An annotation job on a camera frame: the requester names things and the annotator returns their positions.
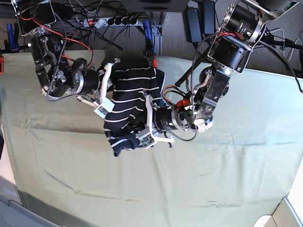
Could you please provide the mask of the blue orange centre clamp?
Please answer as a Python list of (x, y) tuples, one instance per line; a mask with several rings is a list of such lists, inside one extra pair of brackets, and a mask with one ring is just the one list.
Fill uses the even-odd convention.
[(143, 20), (143, 29), (146, 41), (146, 49), (143, 51), (144, 58), (150, 67), (157, 68), (155, 49), (152, 39), (152, 30), (149, 20)]

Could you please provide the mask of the navy white striped T-shirt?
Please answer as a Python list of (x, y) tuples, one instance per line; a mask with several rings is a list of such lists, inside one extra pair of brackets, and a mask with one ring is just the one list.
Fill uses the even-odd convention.
[(142, 147), (135, 134), (137, 130), (131, 124), (146, 123), (144, 93), (151, 95), (155, 104), (164, 106), (161, 93), (165, 77), (165, 72), (147, 64), (113, 68), (110, 77), (114, 85), (111, 101), (115, 106), (104, 119), (104, 131), (115, 157), (122, 150)]

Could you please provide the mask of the blue left clamp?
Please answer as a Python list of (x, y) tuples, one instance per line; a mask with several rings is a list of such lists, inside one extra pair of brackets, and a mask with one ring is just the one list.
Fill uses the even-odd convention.
[(19, 26), (15, 24), (7, 24), (8, 38), (4, 41), (6, 53), (17, 53), (19, 52)]

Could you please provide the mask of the black tripod stand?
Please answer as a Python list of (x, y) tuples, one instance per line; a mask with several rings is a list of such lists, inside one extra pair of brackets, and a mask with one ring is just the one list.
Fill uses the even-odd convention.
[[(303, 78), (303, 42), (301, 39), (292, 41), (285, 37), (284, 30), (282, 28), (275, 28), (269, 30), (265, 29), (265, 34), (262, 36), (259, 45), (267, 48), (278, 58), (287, 71), (290, 71), (291, 76), (295, 79), (300, 93), (303, 93), (303, 87), (300, 84), (299, 79)], [(299, 61), (301, 69), (295, 69), (291, 66), (291, 60), (294, 56), (294, 51), (299, 52)]]

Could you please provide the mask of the black box under table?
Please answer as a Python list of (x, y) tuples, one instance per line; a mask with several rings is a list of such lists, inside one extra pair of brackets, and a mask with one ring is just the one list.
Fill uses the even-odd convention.
[(122, 0), (129, 12), (182, 12), (189, 0)]

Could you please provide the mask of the grey power strip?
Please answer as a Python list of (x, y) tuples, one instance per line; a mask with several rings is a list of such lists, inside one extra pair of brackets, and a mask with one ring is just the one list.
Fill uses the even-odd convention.
[(107, 27), (125, 27), (125, 26), (143, 26), (143, 20), (139, 17), (98, 17), (84, 19), (80, 22), (79, 27), (89, 28), (93, 27), (96, 29), (107, 28)]

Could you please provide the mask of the black power adapter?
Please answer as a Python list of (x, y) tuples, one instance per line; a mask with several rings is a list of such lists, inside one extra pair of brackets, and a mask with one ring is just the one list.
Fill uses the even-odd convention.
[(186, 8), (183, 13), (186, 39), (190, 43), (202, 41), (200, 20), (197, 8)]
[(201, 25), (203, 34), (213, 35), (215, 33), (215, 6), (214, 1), (204, 0), (201, 3)]

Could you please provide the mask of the black power adapter left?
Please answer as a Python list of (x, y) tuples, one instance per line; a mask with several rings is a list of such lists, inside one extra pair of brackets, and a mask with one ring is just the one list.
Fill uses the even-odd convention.
[(197, 8), (186, 8), (183, 13), (186, 39), (190, 43), (202, 41), (200, 20)]

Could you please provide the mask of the light green table cloth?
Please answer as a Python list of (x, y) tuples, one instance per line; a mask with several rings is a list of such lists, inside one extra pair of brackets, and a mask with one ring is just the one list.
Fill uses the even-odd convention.
[(274, 212), (303, 156), (303, 96), (287, 76), (233, 74), (213, 127), (115, 157), (103, 120), (46, 102), (29, 53), (0, 77), (4, 137), (22, 204), (68, 227), (251, 227)]

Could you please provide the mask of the black power adapter right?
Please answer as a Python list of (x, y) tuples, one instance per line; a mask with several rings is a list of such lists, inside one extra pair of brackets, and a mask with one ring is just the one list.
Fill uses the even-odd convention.
[(215, 6), (214, 1), (204, 0), (201, 3), (201, 25), (203, 34), (213, 35), (215, 33)]

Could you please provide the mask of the aluminium profile post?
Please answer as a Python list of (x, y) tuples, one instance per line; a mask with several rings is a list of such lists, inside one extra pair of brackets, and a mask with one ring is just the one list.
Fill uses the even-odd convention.
[(155, 55), (162, 55), (163, 24), (166, 12), (146, 12), (151, 25), (151, 36)]

